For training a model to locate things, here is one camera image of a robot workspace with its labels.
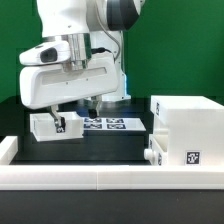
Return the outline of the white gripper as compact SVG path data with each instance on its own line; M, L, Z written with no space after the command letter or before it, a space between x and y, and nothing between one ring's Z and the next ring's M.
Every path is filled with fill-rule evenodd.
M65 62L71 59L66 41L45 42L19 56L24 65L20 72L21 101L30 109L50 106L57 133L66 129L65 118L57 112L58 104L91 97L88 114L95 119L99 116L101 94L118 89L113 54L103 47L93 48L91 54L87 67L80 69L65 67Z

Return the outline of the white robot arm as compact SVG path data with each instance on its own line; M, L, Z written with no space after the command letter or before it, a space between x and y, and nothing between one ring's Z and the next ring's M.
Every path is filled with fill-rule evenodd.
M58 106L88 99L95 118L103 101L126 96L122 71L123 33L138 20L145 0L36 0L44 42L21 53L20 94L24 106L46 108L31 117L42 137L80 136L77 114Z

